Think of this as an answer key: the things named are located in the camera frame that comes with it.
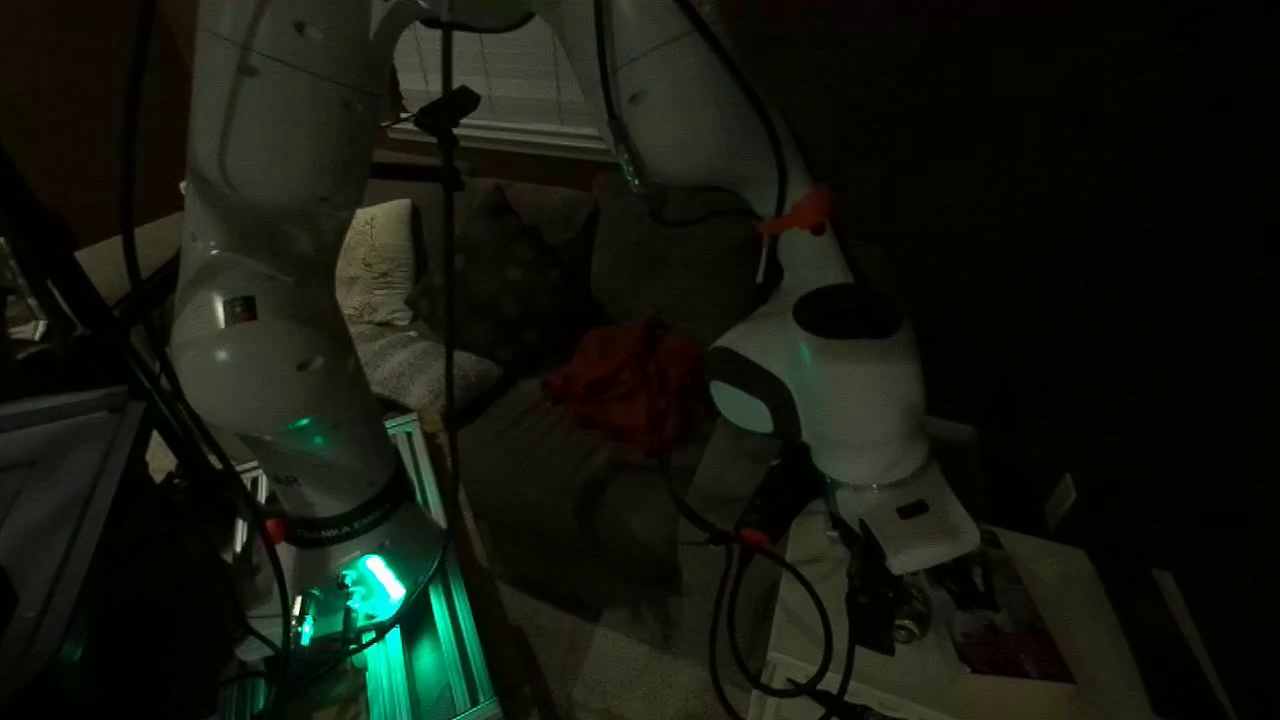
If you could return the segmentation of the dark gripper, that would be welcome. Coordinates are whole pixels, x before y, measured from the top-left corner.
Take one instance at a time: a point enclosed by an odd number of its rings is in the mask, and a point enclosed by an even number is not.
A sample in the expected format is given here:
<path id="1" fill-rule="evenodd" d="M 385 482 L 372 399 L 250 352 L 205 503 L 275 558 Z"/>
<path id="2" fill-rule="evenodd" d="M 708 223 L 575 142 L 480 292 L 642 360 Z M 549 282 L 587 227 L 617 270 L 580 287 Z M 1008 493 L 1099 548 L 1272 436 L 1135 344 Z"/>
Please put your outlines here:
<path id="1" fill-rule="evenodd" d="M 878 542 L 868 527 L 831 521 L 846 548 L 845 599 L 853 640 L 868 653 L 895 657 L 930 628 L 930 599 L 919 585 L 893 576 Z"/>

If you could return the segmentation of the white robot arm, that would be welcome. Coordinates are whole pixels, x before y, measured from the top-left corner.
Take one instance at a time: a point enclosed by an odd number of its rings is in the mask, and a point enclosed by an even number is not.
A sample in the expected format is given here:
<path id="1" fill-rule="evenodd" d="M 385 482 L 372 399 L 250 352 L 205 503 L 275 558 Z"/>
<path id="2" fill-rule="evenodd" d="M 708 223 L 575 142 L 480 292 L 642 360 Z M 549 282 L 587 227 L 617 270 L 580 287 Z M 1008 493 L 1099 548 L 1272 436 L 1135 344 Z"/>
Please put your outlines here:
<path id="1" fill-rule="evenodd" d="M 415 507 L 337 299 L 406 30 L 560 42 L 622 164 L 728 188 L 765 215 L 769 297 L 711 344 L 711 399 L 808 453 L 831 516 L 895 576 L 969 558 L 980 527 L 924 431 L 912 329 L 804 213 L 814 181 L 694 0 L 205 0 L 195 21 L 172 369 L 195 416 L 281 493 L 281 628 L 316 653 L 321 604 L 354 632 L 399 620 L 445 554 Z"/>

